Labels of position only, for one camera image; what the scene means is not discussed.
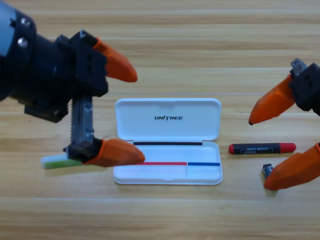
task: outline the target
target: screw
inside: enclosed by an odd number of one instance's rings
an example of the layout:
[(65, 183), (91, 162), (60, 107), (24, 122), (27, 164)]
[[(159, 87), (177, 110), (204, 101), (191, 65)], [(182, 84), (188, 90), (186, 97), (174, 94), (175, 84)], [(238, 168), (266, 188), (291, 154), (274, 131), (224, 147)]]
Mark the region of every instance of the screw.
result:
[(18, 39), (18, 45), (21, 47), (21, 48), (27, 48), (29, 46), (29, 42), (27, 39), (25, 39), (24, 37), (20, 37)]
[(84, 107), (84, 110), (85, 110), (87, 113), (90, 113), (90, 112), (92, 111), (92, 107), (86, 105), (86, 106)]
[(85, 130), (85, 137), (89, 138), (92, 135), (92, 133), (89, 130)]
[(17, 25), (16, 21), (10, 18), (9, 26), (15, 28)]
[(30, 21), (28, 19), (26, 19), (25, 17), (21, 18), (21, 24), (29, 27), (30, 26)]

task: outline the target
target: blue line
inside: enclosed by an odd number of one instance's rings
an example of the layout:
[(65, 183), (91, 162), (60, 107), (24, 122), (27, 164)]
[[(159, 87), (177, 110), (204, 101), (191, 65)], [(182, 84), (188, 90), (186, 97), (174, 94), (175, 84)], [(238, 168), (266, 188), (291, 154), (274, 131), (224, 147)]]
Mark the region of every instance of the blue line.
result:
[(220, 166), (219, 162), (188, 162), (188, 166)]

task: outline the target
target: robotic arm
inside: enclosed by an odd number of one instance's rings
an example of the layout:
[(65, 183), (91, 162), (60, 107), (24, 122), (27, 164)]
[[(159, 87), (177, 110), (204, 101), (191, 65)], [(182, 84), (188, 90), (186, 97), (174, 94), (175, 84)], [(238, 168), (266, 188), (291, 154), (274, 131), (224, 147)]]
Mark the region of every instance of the robotic arm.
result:
[[(257, 124), (278, 117), (295, 103), (303, 111), (311, 109), (320, 116), (320, 67), (315, 63), (307, 67), (300, 59), (291, 62), (290, 74), (252, 109), (249, 124)], [(297, 152), (277, 165), (266, 178), (269, 190), (287, 189), (308, 183), (320, 176), (320, 143), (306, 152)]]
[(97, 139), (93, 97), (108, 92), (106, 76), (136, 82), (128, 59), (84, 30), (54, 42), (37, 34), (31, 17), (0, 1), (0, 101), (10, 97), (24, 113), (60, 122), (72, 101), (68, 158), (102, 167), (142, 163), (143, 153), (119, 139)]

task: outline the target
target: red marker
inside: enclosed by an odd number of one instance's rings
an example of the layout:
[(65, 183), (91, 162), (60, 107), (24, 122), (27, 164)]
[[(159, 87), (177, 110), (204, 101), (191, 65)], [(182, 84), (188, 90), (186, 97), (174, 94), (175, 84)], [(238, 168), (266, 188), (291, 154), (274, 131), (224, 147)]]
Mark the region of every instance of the red marker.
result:
[(231, 144), (229, 153), (233, 155), (243, 154), (284, 154), (293, 153), (296, 150), (294, 143), (247, 143)]

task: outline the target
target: green eraser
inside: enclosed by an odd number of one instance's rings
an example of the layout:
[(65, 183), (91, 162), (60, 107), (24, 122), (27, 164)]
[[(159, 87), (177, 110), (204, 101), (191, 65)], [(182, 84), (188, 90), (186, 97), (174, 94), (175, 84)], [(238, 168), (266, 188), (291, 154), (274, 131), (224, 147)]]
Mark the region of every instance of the green eraser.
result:
[(41, 158), (41, 164), (44, 169), (58, 169), (73, 166), (81, 166), (82, 162), (67, 158), (66, 154), (51, 155)]

